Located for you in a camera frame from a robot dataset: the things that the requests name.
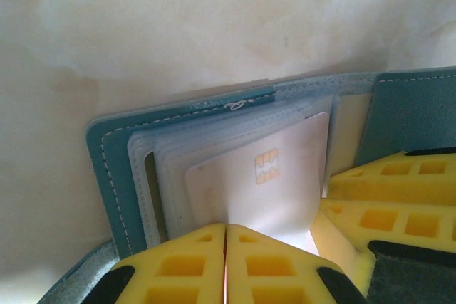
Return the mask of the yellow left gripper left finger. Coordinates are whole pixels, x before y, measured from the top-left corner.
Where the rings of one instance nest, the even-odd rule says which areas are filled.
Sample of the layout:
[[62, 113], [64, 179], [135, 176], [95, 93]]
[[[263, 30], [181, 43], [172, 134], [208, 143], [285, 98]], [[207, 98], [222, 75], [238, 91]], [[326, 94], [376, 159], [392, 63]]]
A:
[[225, 224], [211, 224], [116, 263], [94, 303], [223, 303]]

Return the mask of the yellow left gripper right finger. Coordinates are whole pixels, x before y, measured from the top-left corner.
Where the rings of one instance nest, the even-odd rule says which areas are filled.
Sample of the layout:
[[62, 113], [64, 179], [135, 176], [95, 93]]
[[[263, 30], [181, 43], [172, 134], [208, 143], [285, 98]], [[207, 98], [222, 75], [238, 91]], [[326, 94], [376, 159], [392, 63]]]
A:
[[366, 303], [335, 263], [240, 225], [228, 225], [228, 303]]

